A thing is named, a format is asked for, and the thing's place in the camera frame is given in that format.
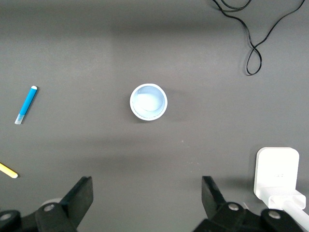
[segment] black wire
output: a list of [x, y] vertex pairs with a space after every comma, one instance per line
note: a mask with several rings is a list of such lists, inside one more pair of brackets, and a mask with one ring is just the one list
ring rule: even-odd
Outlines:
[[[248, 1], [244, 6], [242, 6], [242, 7], [232, 7], [232, 6], [228, 5], [224, 0], [221, 0], [221, 2], [222, 2], [226, 7], [228, 7], [229, 9], [232, 9], [232, 10], [223, 10], [222, 7], [219, 5], [219, 3], [218, 3], [216, 0], [212, 0], [212, 1], [213, 1], [214, 3], [216, 3], [216, 5], [218, 6], [219, 10], [222, 12], [222, 14], [223, 14], [224, 16], [238, 20], [238, 21], [244, 26], [244, 28], [245, 28], [245, 30], [246, 30], [246, 32], [247, 32], [248, 39], [249, 39], [249, 43], [250, 43], [250, 45], [251, 45], [251, 52], [250, 52], [250, 54], [249, 54], [249, 57], [248, 57], [248, 59], [247, 59], [247, 64], [246, 64], [246, 70], [247, 70], [248, 76], [252, 76], [252, 75], [257, 74], [257, 73], [261, 70], [261, 68], [262, 68], [262, 56], [261, 56], [261, 53], [259, 52], [259, 50], [257, 50], [257, 47], [258, 47], [259, 45], [261, 45], [262, 43], [264, 43], [264, 42], [268, 39], [269, 35], [271, 34], [271, 32], [273, 31], [273, 29], [275, 28], [275, 26], [276, 26], [283, 18], [285, 18], [286, 16], [288, 16], [288, 15], [290, 15], [290, 14], [292, 14], [292, 13], [298, 11], [299, 8], [300, 8], [300, 7], [304, 4], [304, 2], [305, 2], [305, 0], [302, 0], [302, 2], [300, 3], [300, 5], [299, 5], [295, 10], [293, 10], [293, 11], [291, 11], [290, 13], [287, 13], [287, 14], [285, 14], [284, 16], [282, 16], [282, 17], [271, 27], [271, 29], [269, 30], [269, 32], [268, 32], [268, 34], [266, 35], [266, 37], [265, 37], [261, 42], [259, 42], [259, 43], [257, 43], [256, 45], [254, 45], [254, 44], [252, 43], [250, 31], [249, 31], [247, 25], [245, 24], [245, 22], [242, 21], [240, 18], [237, 18], [237, 17], [235, 17], [235, 16], [228, 15], [228, 14], [226, 13], [226, 12], [237, 12], [237, 11], [241, 11], [241, 10], [245, 9], [245, 8], [250, 4], [250, 2], [251, 2], [252, 0], [249, 0], [249, 1]], [[249, 65], [249, 61], [250, 61], [250, 59], [251, 59], [251, 56], [252, 56], [253, 52], [255, 52], [255, 53], [259, 56], [260, 65], [259, 65], [258, 69], [257, 69], [255, 72], [252, 73], [252, 72], [249, 71], [248, 65]]]

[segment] white rod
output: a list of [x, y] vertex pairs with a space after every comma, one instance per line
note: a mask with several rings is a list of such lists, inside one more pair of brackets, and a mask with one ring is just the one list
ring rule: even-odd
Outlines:
[[282, 209], [309, 232], [309, 215], [298, 208], [292, 201], [285, 201]]

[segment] white plastic device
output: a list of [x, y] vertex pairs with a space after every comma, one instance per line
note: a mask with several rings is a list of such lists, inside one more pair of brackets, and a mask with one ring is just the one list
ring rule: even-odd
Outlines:
[[263, 147], [257, 153], [254, 193], [268, 208], [287, 212], [309, 231], [309, 216], [302, 211], [306, 197], [296, 188], [299, 153], [290, 147]]

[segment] screw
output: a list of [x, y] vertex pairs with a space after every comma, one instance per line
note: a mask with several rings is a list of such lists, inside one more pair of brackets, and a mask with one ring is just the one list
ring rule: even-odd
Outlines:
[[229, 207], [230, 210], [233, 210], [233, 211], [238, 211], [239, 210], [238, 205], [236, 205], [234, 203], [229, 204], [228, 207]]
[[273, 210], [269, 211], [268, 215], [270, 217], [274, 218], [274, 219], [280, 219], [281, 218], [280, 214], [278, 214], [276, 211], [273, 211]]
[[55, 206], [54, 206], [53, 204], [50, 204], [50, 205], [48, 205], [48, 206], [46, 206], [46, 207], [44, 208], [44, 211], [45, 211], [45, 212], [51, 211], [54, 207], [55, 207]]
[[12, 214], [5, 214], [5, 215], [2, 215], [2, 216], [0, 217], [0, 221], [5, 221], [5, 220], [9, 219], [11, 216], [12, 216]]

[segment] gray table surface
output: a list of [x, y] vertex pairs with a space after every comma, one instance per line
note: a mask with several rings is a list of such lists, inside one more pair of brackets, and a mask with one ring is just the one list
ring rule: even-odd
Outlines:
[[[252, 1], [235, 15], [256, 43], [298, 4]], [[308, 198], [308, 11], [306, 1], [278, 24], [249, 77], [244, 29], [210, 0], [1, 1], [0, 162], [20, 178], [0, 173], [0, 210], [25, 216], [91, 175], [80, 232], [189, 232], [206, 217], [203, 175], [226, 200], [266, 207], [253, 193], [264, 146], [299, 152], [296, 189]], [[169, 101], [153, 122], [129, 107], [144, 83]], [[17, 126], [32, 85], [39, 92]]]

